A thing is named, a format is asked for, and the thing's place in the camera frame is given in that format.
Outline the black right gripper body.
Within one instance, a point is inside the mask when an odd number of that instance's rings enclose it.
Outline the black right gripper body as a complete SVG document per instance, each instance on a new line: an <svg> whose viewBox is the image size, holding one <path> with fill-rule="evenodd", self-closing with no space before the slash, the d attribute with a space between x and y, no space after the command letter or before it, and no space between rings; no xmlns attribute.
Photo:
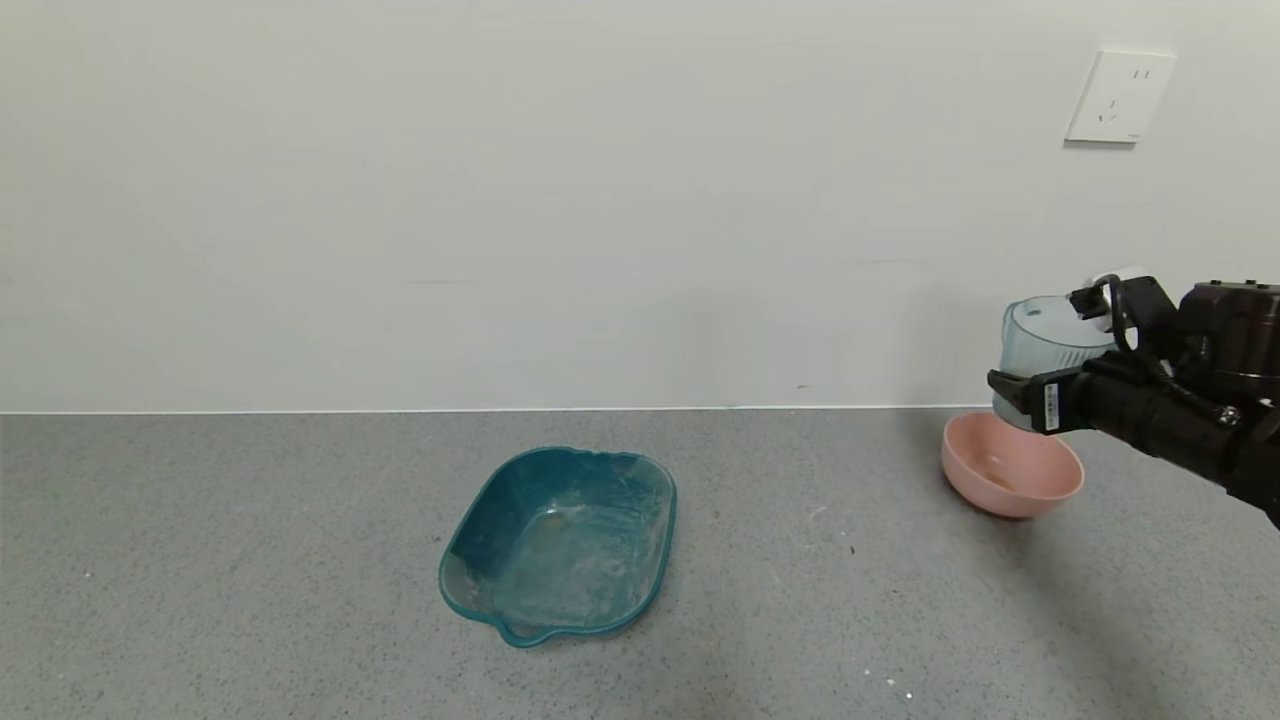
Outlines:
<svg viewBox="0 0 1280 720"><path fill-rule="evenodd" d="M1213 404L1134 354L1103 354L1080 366L1027 378L1034 432L1097 430L1213 483L1239 465L1242 414Z"/></svg>

